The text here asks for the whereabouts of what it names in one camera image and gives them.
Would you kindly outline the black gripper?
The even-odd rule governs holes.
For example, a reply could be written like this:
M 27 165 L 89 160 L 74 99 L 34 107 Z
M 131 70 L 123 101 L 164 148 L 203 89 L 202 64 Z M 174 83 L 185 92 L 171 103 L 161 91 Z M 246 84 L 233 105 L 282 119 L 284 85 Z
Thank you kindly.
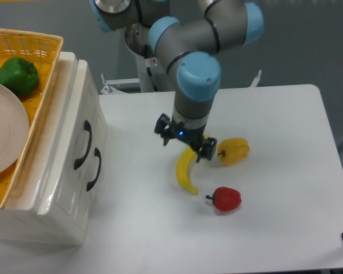
M 185 123 L 180 121 L 177 123 L 174 119 L 166 114 L 161 114 L 158 118 L 154 133 L 163 139 L 163 146 L 166 146 L 169 140 L 177 139 L 187 145 L 192 150 L 198 150 L 196 162 L 199 163 L 201 159 L 211 161 L 217 148 L 217 139 L 204 136 L 206 125 L 196 129 L 189 129 L 185 127 Z

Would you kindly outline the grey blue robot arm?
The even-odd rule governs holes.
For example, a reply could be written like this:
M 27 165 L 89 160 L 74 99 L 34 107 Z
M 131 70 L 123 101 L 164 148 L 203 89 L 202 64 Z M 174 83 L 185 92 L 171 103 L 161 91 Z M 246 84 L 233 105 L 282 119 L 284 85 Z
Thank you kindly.
M 178 139 L 199 159 L 211 159 L 217 141 L 204 137 L 214 97 L 221 83 L 216 55 L 258 40 L 264 16 L 254 2 L 199 1 L 203 18 L 188 24 L 170 13 L 169 1 L 91 1 L 103 31 L 138 27 L 136 53 L 157 59 L 176 94 L 172 116 L 162 114 L 155 133 L 168 143 Z

